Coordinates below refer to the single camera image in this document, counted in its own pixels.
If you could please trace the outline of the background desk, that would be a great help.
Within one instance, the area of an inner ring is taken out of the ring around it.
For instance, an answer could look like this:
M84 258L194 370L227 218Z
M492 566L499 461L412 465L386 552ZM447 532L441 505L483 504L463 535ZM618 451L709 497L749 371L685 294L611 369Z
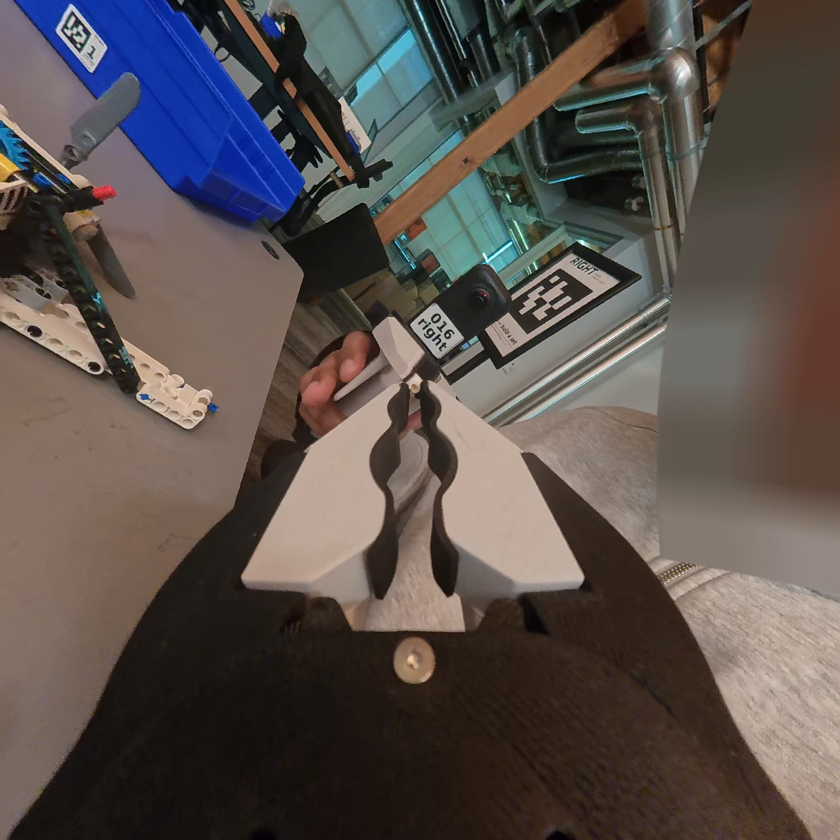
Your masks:
M281 143L291 136L292 163L303 171L323 158L336 164L343 186L370 184L359 144L347 130L340 100L306 60L307 40L293 9L270 2L257 17L245 2L209 2L206 27L217 44L259 82L250 103L262 118L277 110L272 129Z

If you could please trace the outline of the black office chair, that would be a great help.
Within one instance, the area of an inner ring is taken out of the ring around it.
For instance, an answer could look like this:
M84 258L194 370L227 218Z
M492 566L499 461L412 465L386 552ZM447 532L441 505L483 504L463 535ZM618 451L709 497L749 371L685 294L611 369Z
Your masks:
M309 66L305 53L308 47L297 12L285 2L272 2L261 19L269 20L276 30L264 32L267 45L278 63L276 86L289 80L296 89L296 98L302 99L325 129L336 150L348 161L354 153L343 127L342 113L338 99Z

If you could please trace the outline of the striped lego model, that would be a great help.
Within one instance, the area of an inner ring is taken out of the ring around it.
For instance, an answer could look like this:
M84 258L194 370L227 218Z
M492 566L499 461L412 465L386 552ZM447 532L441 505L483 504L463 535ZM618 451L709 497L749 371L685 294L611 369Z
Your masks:
M109 373L120 391L184 429L215 414L214 395L197 390L123 340L79 245L89 248L108 284L126 298L135 290L98 212L117 193L73 169L86 162L135 110L136 76L122 74L70 127L56 159L13 121L1 120L1 320L76 367Z

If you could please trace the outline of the wooden ceiling beam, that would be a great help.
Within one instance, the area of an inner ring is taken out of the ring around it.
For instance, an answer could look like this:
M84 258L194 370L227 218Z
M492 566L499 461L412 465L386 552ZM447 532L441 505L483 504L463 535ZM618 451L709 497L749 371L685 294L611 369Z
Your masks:
M531 82L500 106L374 218L383 244L397 238L499 148L527 128L603 60L645 27L647 1L623 1L588 28Z

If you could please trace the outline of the person's right hand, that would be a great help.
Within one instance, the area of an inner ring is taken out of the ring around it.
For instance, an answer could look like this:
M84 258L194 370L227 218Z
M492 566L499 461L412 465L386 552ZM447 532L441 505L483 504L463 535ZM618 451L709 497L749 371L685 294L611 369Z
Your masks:
M293 439L302 446L328 434L346 418L335 393L349 384L379 354L372 332L351 332L323 349L298 386Z

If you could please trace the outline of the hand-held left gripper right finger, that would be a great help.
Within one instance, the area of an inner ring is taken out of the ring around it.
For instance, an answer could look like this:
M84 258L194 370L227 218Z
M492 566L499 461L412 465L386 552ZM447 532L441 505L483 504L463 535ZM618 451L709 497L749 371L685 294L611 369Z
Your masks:
M496 600L579 590L583 570L520 448L441 385L425 381L418 399L438 480L434 580L458 597L465 629Z

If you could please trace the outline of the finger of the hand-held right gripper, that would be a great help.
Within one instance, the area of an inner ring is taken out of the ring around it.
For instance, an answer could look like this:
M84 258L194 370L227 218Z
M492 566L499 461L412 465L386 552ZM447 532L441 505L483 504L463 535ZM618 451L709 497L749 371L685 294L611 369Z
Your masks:
M417 336L399 318L390 316L373 330L379 347L376 362L381 363L374 375L376 382L407 382L415 376L428 379L428 356Z

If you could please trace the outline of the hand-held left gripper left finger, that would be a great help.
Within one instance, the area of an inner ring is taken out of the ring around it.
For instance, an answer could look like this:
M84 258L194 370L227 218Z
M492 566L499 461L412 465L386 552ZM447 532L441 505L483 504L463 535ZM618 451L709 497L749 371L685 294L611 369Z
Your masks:
M369 604L396 572L396 510L389 482L401 464L403 385L389 385L311 446L241 581L340 605L365 629Z

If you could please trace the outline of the silver ventilation ducts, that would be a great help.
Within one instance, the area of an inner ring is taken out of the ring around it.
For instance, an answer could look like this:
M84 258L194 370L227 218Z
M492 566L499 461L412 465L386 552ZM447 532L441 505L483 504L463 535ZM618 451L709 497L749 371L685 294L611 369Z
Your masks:
M574 129L568 119L563 123L562 140L588 136L600 143L565 145L558 160L549 159L543 113L516 136L525 136L522 155L528 184L568 189L569 184L596 180L595 201L592 196L582 201L575 187L564 204L551 206L555 215L561 208L571 210L574 224L584 224L578 220L583 206L628 216L623 204L601 201L602 188L630 174L630 186L640 192L644 178L661 285L669 293L705 137L694 2L649 2L646 34L650 55L589 75L553 104L556 112L574 115ZM618 141L603 141L613 133Z

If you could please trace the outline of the blue plastic bin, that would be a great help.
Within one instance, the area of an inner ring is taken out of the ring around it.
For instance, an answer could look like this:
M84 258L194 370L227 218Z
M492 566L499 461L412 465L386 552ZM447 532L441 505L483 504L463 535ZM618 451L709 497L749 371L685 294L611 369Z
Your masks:
M187 17L164 1L17 1L96 98L140 84L122 131L162 180L249 222L280 220L298 169Z

